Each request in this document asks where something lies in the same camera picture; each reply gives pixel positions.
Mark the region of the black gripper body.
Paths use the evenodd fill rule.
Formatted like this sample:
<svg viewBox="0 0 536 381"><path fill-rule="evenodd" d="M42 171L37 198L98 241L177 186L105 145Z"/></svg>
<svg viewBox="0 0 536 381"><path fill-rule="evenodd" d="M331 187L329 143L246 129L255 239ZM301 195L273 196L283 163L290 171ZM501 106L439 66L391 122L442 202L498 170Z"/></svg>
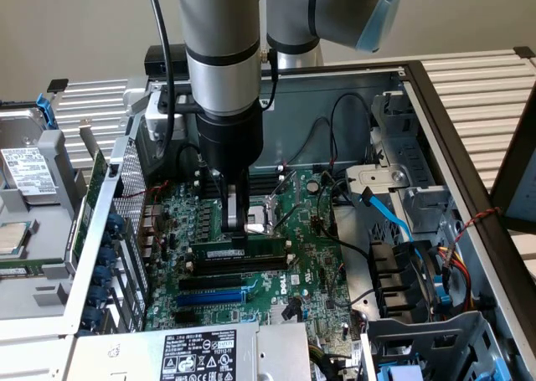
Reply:
<svg viewBox="0 0 536 381"><path fill-rule="evenodd" d="M196 115L199 147L204 161L227 183L240 183L263 149L260 104L233 116Z"/></svg>

